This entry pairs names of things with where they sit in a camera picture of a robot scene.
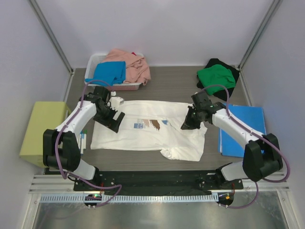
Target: pink cloth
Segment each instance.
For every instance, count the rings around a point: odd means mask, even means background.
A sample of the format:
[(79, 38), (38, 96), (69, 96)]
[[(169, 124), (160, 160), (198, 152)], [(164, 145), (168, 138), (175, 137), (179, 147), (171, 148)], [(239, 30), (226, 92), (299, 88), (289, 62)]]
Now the pink cloth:
[(151, 79), (148, 64), (144, 57), (135, 56), (130, 52), (112, 49), (102, 62), (125, 61), (126, 79), (124, 83), (146, 83)]

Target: wall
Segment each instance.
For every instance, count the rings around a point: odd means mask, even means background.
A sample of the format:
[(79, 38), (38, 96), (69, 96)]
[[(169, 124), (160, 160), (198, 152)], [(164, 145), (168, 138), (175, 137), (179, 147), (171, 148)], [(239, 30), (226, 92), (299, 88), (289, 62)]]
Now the wall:
[(271, 0), (37, 0), (72, 67), (112, 48), (150, 65), (239, 64)]
[(254, 105), (291, 165), (289, 186), (305, 212), (305, 2), (284, 0), (244, 67)]
[(0, 2), (0, 222), (20, 228), (33, 175), (19, 151), (35, 101), (64, 97), (68, 72), (26, 0)]

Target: laundry basket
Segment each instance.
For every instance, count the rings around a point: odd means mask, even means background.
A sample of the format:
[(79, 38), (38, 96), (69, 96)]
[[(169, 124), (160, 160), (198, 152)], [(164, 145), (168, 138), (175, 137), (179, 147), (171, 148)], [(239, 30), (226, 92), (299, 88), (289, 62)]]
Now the laundry basket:
[[(141, 53), (136, 53), (136, 54), (138, 56), (144, 56)], [(85, 73), (85, 79), (93, 79), (96, 66), (99, 63), (102, 63), (102, 61), (106, 58), (106, 56), (107, 54), (94, 54), (90, 57)], [(115, 83), (112, 86), (112, 88), (115, 91), (134, 91), (139, 89), (140, 84), (141, 83), (122, 83), (122, 84)], [(100, 85), (91, 83), (88, 86), (100, 86)]]

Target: yellow box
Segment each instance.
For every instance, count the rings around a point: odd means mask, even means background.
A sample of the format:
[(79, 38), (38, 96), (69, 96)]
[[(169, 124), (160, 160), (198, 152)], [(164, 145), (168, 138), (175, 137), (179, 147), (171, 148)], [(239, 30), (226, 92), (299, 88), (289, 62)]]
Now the yellow box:
[(65, 102), (36, 102), (30, 117), (19, 156), (44, 168), (42, 136), (46, 129), (55, 129), (71, 113)]

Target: black cloth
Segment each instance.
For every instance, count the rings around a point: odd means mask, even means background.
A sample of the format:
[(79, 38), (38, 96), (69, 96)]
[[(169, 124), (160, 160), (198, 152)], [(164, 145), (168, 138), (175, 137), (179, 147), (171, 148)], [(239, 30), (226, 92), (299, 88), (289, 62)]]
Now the black cloth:
[[(208, 64), (206, 65), (205, 68), (210, 68), (210, 67), (212, 67), (212, 66), (215, 65), (215, 64), (220, 64), (220, 65), (222, 65), (223, 67), (225, 67), (226, 69), (230, 69), (231, 72), (232, 72), (232, 75), (233, 75), (233, 77), (234, 77), (234, 79), (235, 79), (235, 82), (237, 83), (237, 80), (238, 80), (238, 78), (239, 78), (239, 71), (238, 71), (237, 69), (235, 69), (234, 67), (229, 66), (229, 65), (227, 65), (226, 63), (220, 61), (220, 60), (217, 59), (217, 58), (212, 58), (212, 59), (210, 59), (209, 62), (208, 62)], [(203, 88), (204, 88), (204, 86), (202, 85), (202, 83), (200, 82), (200, 80), (199, 80), (199, 82), (198, 82), (198, 84), (197, 84), (197, 87), (200, 88), (200, 89), (203, 89)], [(228, 88), (229, 97), (231, 97), (231, 95), (232, 95), (232, 93), (233, 93), (233, 90), (234, 90), (234, 87), (233, 87), (233, 88)], [(227, 94), (226, 94), (225, 90), (217, 91), (217, 92), (215, 92), (213, 95), (216, 96), (217, 98), (220, 98), (220, 99), (224, 100), (224, 101), (227, 100)]]

